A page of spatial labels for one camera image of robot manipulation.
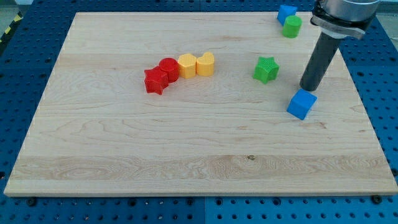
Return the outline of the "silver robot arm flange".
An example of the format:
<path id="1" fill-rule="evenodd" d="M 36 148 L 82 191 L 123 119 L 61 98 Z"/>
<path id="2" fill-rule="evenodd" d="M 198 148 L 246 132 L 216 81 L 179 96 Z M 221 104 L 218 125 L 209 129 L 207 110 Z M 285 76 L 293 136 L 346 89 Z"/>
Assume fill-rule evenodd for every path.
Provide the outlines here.
<path id="1" fill-rule="evenodd" d="M 379 3 L 379 0 L 316 0 L 310 21 L 334 39 L 362 39 Z"/>

